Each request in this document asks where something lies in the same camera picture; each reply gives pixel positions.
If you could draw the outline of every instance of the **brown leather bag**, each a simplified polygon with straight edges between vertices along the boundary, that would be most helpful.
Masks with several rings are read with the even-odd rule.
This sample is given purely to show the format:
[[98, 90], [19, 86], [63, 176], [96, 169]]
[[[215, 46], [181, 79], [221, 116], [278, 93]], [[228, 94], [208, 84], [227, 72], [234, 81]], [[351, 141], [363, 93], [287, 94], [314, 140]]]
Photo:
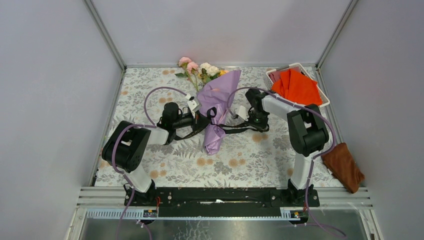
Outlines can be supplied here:
[[335, 148], [323, 155], [322, 162], [332, 171], [344, 187], [352, 194], [359, 189], [359, 184], [365, 179], [364, 174], [357, 167], [346, 143], [340, 143]]

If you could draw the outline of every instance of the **white wall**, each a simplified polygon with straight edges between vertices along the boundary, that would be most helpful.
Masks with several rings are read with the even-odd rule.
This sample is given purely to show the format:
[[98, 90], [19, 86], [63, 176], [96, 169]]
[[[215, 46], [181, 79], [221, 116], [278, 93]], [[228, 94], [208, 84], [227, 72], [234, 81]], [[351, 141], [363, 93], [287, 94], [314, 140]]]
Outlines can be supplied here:
[[0, 238], [63, 239], [120, 69], [81, 0], [0, 0]]
[[315, 63], [350, 0], [94, 0], [128, 65]]
[[424, 1], [359, 1], [322, 73], [387, 240], [422, 239]]

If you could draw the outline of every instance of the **floral tablecloth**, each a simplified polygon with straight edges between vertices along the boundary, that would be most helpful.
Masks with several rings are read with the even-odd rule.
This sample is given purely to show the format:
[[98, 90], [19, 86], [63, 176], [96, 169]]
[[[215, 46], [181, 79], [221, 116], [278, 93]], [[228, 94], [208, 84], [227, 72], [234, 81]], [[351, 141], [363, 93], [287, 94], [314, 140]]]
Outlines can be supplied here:
[[[265, 87], [264, 76], [267, 67], [226, 68], [241, 69], [238, 87]], [[311, 67], [306, 67], [315, 76]], [[185, 79], [175, 77], [181, 68], [128, 68], [122, 83], [113, 120], [106, 140], [112, 135], [120, 121], [148, 124], [143, 110], [147, 93], [159, 86], [174, 87], [195, 95], [193, 85]], [[234, 104], [248, 107], [245, 91], [236, 93]], [[182, 94], [172, 90], [158, 90], [147, 102], [147, 111], [155, 122], [159, 120], [164, 104], [176, 102], [186, 106]], [[240, 119], [227, 117], [226, 124], [236, 125]], [[227, 135], [220, 151], [207, 155], [203, 150], [204, 134], [190, 139], [174, 141], [170, 145], [148, 145], [142, 166], [159, 187], [286, 187], [293, 173], [295, 151], [291, 148], [287, 122], [269, 116], [270, 131], [258, 133], [245, 131]], [[185, 136], [191, 131], [179, 129], [177, 134]], [[342, 187], [319, 159], [312, 175], [316, 187]], [[122, 186], [124, 178], [104, 160], [100, 159], [95, 186]]]

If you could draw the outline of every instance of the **white plastic basket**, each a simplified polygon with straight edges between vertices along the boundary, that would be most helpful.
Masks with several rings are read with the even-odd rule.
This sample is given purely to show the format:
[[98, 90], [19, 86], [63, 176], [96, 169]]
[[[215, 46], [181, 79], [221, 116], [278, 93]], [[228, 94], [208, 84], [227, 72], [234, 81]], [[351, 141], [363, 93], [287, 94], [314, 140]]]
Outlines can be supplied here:
[[[290, 65], [287, 65], [287, 66], [283, 66], [283, 67], [279, 67], [279, 68], [271, 69], [271, 70], [267, 71], [264, 80], [265, 80], [265, 86], [268, 88], [268, 90], [271, 90], [271, 88], [273, 87], [273, 84], [274, 84], [273, 81], [270, 78], [270, 73], [275, 72], [275, 71], [284, 71], [284, 70], [287, 70], [287, 69], [296, 70], [299, 73], [301, 73], [301, 74], [305, 75], [306, 77], [313, 80], [313, 78], [304, 69], [304, 67], [300, 63], [296, 62], [296, 63], [290, 64]], [[329, 105], [330, 104], [329, 98], [323, 93], [323, 91], [321, 90], [321, 88], [318, 85], [316, 87], [318, 88], [319, 96], [321, 97], [321, 100], [322, 100], [322, 104], [319, 105], [319, 107], [322, 108], [322, 107]]]

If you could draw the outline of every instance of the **pink flower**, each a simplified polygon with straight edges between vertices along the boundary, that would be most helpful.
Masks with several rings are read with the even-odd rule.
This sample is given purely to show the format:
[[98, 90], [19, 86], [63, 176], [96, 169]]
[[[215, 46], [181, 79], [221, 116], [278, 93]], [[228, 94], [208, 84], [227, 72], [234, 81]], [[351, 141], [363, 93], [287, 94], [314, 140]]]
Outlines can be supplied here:
[[186, 57], [186, 56], [183, 56], [180, 60], [179, 60], [179, 62], [178, 62], [178, 66], [182, 66], [183, 64], [189, 64], [189, 63], [191, 63], [191, 62], [193, 62], [190, 58], [188, 58], [188, 57]]
[[187, 65], [187, 71], [189, 73], [193, 73], [194, 71], [197, 71], [199, 68], [199, 65], [197, 65], [197, 63], [195, 63], [194, 61], [189, 62]]

